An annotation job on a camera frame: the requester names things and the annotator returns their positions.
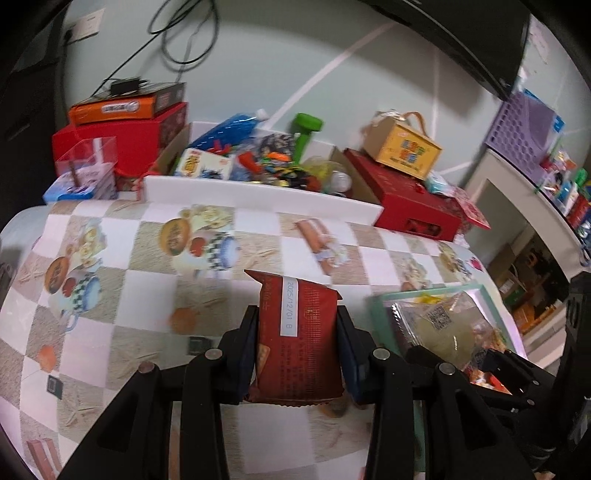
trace power outlet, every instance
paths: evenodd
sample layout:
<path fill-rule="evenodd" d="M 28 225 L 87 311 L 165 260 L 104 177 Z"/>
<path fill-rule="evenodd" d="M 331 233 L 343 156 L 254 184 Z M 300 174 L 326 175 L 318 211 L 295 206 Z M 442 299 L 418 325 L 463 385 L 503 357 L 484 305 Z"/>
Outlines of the power outlet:
<path fill-rule="evenodd" d="M 83 38 L 96 35 L 99 32 L 103 13 L 105 13 L 105 9 L 101 8 L 76 20 L 76 23 L 72 26 L 72 39 L 70 41 L 82 40 Z"/>

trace black cable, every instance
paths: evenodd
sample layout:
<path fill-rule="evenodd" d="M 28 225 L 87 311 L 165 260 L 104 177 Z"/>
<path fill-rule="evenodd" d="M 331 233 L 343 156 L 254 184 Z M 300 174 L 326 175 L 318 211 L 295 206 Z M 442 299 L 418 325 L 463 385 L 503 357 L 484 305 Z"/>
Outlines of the black cable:
<path fill-rule="evenodd" d="M 61 108 L 64 112 L 64 118 L 66 120 L 66 125 L 70 123 L 70 117 L 68 115 L 68 106 L 66 103 L 66 59 L 68 55 L 68 42 L 72 39 L 72 35 L 74 32 L 72 29 L 68 29 L 64 34 L 64 42 L 61 46 L 61 72 L 60 72 L 60 95 L 61 95 Z"/>
<path fill-rule="evenodd" d="M 140 53 L 144 48 L 146 48 L 148 45 L 150 45 L 154 40 L 156 40 L 156 38 L 158 38 L 162 34 L 164 34 L 164 35 L 163 35 L 163 39 L 162 39 L 162 43 L 161 43 L 161 51 L 163 52 L 163 55 L 165 55 L 166 58 L 169 59 L 169 61 L 180 66 L 179 73 L 181 75 L 182 75 L 182 72 L 184 71 L 184 69 L 183 69 L 184 66 L 190 65 L 190 64 L 197 64 L 198 62 L 202 61 L 203 59 L 205 59 L 209 55 L 209 53 L 213 50 L 213 48 L 217 42 L 217 38 L 219 36 L 220 18 L 219 18 L 219 11 L 217 10 L 216 0 L 209 0 L 210 9 L 206 15 L 206 19 L 204 21 L 202 21 L 197 26 L 197 30 L 196 30 L 196 32 L 198 32 L 199 29 L 201 28 L 201 26 L 205 23 L 205 21 L 207 21 L 213 15 L 214 30 L 213 30 L 212 40 L 211 40 L 209 46 L 205 49 L 205 51 L 202 52 L 202 54 L 198 55 L 197 57 L 195 57 L 194 59 L 191 59 L 191 60 L 186 60 L 186 59 L 185 60 L 177 60 L 174 57 L 172 57 L 172 55 L 170 55 L 170 53 L 168 52 L 168 49 L 166 48 L 166 41 L 167 41 L 166 40 L 167 39 L 166 33 L 170 29 L 172 29 L 173 27 L 175 27 L 176 25 L 181 23 L 185 18 L 187 18 L 189 16 L 189 14 L 195 9 L 195 7 L 197 7 L 203 0 L 186 0 L 179 8 L 176 9 L 176 11 L 172 14 L 168 23 L 166 23 L 166 25 L 163 28 L 155 30 L 154 24 L 156 23 L 156 20 L 158 20 L 158 17 L 160 17 L 164 8 L 166 8 L 166 6 L 171 1 L 172 0 L 164 0 L 162 5 L 160 5 L 160 7 L 158 7 L 158 9 L 156 10 L 156 13 L 152 16 L 150 23 L 148 24 L 148 28 L 147 28 L 148 34 L 152 35 L 152 38 L 150 38 L 147 42 L 145 42 L 140 48 L 138 48 L 135 52 L 133 52 L 123 63 L 121 63 L 113 72 L 111 72 L 111 74 L 101 82 L 101 84 L 97 87 L 97 89 L 92 93 L 91 96 L 95 96 L 97 94 L 97 92 L 100 91 L 104 87 L 104 85 L 109 80 L 111 80 L 113 78 L 113 76 L 118 71 L 120 71 L 120 69 L 122 69 L 125 65 L 127 65 L 138 53 Z"/>

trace clear plastic box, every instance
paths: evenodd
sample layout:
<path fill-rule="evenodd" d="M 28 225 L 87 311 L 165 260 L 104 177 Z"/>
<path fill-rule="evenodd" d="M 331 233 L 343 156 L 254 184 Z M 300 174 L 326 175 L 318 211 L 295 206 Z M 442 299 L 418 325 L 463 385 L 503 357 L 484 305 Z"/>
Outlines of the clear plastic box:
<path fill-rule="evenodd" d="M 43 199 L 46 203 L 114 199 L 117 196 L 113 171 L 116 163 L 115 137 L 81 140 L 56 161 L 58 178 Z"/>

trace purple plastic basket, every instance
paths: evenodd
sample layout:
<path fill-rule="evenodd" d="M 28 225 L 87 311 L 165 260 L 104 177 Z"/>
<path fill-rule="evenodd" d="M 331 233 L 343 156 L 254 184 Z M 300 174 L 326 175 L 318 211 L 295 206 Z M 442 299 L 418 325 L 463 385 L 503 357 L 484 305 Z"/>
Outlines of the purple plastic basket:
<path fill-rule="evenodd" d="M 485 140 L 535 184 L 545 170 L 540 162 L 556 113 L 539 100 L 515 92 L 503 103 Z"/>

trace checkered bedspread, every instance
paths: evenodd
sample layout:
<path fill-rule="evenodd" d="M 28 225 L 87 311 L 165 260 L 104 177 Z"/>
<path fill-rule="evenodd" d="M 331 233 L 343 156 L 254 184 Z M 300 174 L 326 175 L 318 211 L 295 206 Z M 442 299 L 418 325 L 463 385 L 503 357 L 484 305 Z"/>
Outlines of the checkered bedspread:
<path fill-rule="evenodd" d="M 0 423 L 37 476 L 59 472 L 141 361 L 184 364 L 196 345 L 216 345 L 237 327 L 258 304 L 260 285 L 245 268 L 330 285 L 369 331 L 365 300 L 374 294 L 476 280 L 498 296 L 468 250 L 321 219 L 346 258 L 328 276 L 295 225 L 305 218 L 121 200 L 55 204 L 0 312 Z M 192 317 L 174 323 L 177 309 Z M 357 480 L 373 411 L 343 402 L 343 415 L 224 406 L 232 478 Z"/>

